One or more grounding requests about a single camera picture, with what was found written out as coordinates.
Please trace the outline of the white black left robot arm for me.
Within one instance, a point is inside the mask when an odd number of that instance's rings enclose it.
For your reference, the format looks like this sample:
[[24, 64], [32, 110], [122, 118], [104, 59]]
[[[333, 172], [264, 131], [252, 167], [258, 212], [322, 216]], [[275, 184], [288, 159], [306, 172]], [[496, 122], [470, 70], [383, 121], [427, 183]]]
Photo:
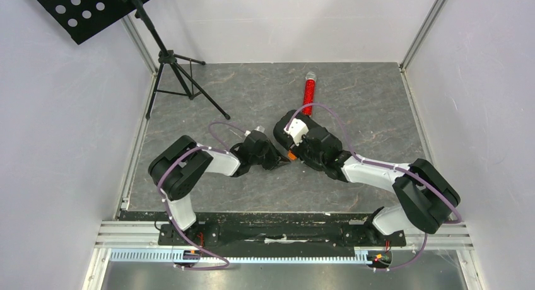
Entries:
[[150, 163], [148, 174], [175, 226], [174, 237], [181, 244], [190, 245], [198, 236], [191, 191], [203, 174], [240, 177], [255, 165], [271, 171], [289, 163], [290, 159], [259, 130], [248, 132], [243, 142], [229, 150], [205, 146], [183, 135]]

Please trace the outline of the black plastic tool case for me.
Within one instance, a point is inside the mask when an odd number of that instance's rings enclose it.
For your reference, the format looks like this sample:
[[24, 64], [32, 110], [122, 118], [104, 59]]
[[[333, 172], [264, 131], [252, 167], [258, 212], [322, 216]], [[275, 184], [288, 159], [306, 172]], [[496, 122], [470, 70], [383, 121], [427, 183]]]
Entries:
[[[298, 146], [303, 141], [304, 136], [326, 137], [334, 136], [325, 127], [315, 122], [311, 117], [304, 115], [298, 110], [288, 111], [274, 126], [273, 136], [276, 141], [288, 152], [288, 154], [298, 160]], [[327, 163], [324, 171], [330, 169], [332, 163], [337, 158]]]

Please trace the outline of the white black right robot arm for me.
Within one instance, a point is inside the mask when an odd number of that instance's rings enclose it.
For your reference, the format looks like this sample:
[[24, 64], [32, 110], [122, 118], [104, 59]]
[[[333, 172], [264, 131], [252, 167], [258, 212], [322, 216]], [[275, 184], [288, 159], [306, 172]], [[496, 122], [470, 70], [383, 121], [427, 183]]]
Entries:
[[461, 220], [457, 211], [459, 194], [435, 167], [425, 159], [413, 163], [389, 163], [366, 159], [323, 127], [287, 126], [288, 150], [315, 170], [333, 180], [362, 183], [392, 192], [397, 204], [378, 208], [364, 228], [366, 240], [379, 245], [396, 231], [416, 228], [434, 234], [451, 216]]

